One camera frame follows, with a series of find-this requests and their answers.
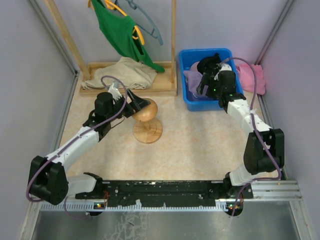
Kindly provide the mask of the purple cap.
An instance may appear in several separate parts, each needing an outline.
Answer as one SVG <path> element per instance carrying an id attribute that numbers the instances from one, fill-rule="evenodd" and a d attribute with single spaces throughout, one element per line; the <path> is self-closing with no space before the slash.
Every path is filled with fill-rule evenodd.
<path id="1" fill-rule="evenodd" d="M 196 98 L 204 98 L 205 96 L 203 94 L 198 94 L 197 92 L 203 75 L 196 70 L 184 70 L 183 75 L 189 92 Z"/>

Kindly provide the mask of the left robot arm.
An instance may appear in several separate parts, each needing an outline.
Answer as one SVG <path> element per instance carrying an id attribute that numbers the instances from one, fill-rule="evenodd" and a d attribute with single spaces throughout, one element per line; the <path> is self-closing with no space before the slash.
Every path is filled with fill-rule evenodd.
<path id="1" fill-rule="evenodd" d="M 87 193 L 97 199 L 103 195 L 102 179 L 93 173 L 67 177 L 69 168 L 87 150 L 99 143 L 111 130 L 115 119 L 130 118 L 151 102 L 128 90 L 102 92 L 94 101 L 94 109 L 80 130 L 63 146 L 45 157 L 36 156 L 30 165 L 26 197 L 31 202 L 60 204 L 66 197 Z"/>

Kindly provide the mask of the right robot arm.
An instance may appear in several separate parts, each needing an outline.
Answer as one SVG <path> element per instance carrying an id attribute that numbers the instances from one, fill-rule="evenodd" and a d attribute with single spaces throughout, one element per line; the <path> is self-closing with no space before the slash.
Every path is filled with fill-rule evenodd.
<path id="1" fill-rule="evenodd" d="M 226 63 L 205 67 L 197 92 L 218 100 L 219 107 L 236 120 L 247 137 L 243 163 L 225 176 L 224 194 L 235 198 L 250 183 L 268 181 L 265 174 L 273 171 L 277 172 L 274 179 L 281 179 L 285 163 L 284 132 L 261 120 L 253 105 L 236 91 L 236 74 L 231 67 Z"/>

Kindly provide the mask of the blue plastic bin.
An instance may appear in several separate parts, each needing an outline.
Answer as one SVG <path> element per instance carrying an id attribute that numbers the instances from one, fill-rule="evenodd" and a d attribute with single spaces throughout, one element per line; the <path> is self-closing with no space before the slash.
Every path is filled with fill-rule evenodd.
<path id="1" fill-rule="evenodd" d="M 221 71 L 217 74 L 219 80 L 220 97 L 196 98 L 188 90 L 184 71 L 190 70 L 195 62 L 218 53 L 222 64 L 229 64 L 232 71 Z M 236 66 L 232 59 L 232 52 L 227 48 L 187 49 L 179 53 L 179 63 L 182 79 L 182 95 L 186 107 L 191 112 L 227 110 L 228 103 L 235 100 L 246 100 L 244 96 Z"/>

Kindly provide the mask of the wooden hat stand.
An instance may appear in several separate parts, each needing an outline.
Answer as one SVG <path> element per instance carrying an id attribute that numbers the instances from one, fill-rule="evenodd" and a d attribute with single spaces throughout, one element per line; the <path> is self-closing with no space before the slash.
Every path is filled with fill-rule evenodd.
<path id="1" fill-rule="evenodd" d="M 142 110 L 135 113 L 133 126 L 134 137 L 143 144 L 152 144 L 160 139 L 163 133 L 162 123 L 156 118 L 158 105 L 150 98 L 144 98 L 149 102 Z"/>

